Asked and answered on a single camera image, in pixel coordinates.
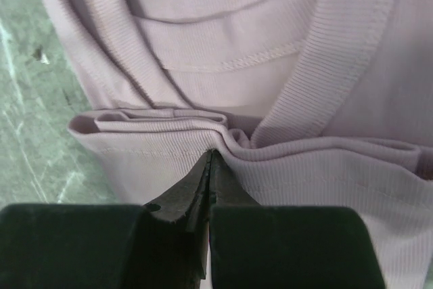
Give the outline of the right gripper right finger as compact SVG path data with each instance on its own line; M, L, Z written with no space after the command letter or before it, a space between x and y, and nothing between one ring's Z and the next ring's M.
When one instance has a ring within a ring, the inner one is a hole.
M259 206L216 150L210 160L208 191L211 206Z

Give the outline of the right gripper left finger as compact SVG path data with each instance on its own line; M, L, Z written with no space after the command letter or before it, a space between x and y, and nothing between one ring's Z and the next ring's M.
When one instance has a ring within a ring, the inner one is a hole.
M152 217L152 256L187 279L204 279L208 254L209 180L212 153L204 153L184 178L145 205Z

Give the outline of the pink tank top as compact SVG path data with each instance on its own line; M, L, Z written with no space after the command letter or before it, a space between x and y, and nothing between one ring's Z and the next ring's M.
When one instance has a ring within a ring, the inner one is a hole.
M432 259L432 0L42 0L91 111L68 128L144 203L217 149L261 204L349 206L388 288Z

